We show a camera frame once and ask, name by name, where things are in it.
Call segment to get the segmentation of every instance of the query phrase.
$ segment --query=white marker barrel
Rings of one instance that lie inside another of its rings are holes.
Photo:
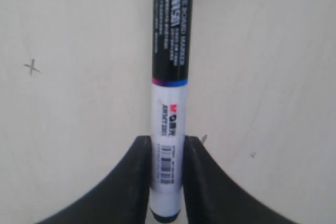
[[[181,210],[192,0],[154,0],[150,207],[170,223]]]

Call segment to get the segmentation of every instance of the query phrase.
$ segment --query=marker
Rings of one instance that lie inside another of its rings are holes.
[[[191,14],[192,0],[154,0],[150,208],[161,223],[181,210]]]

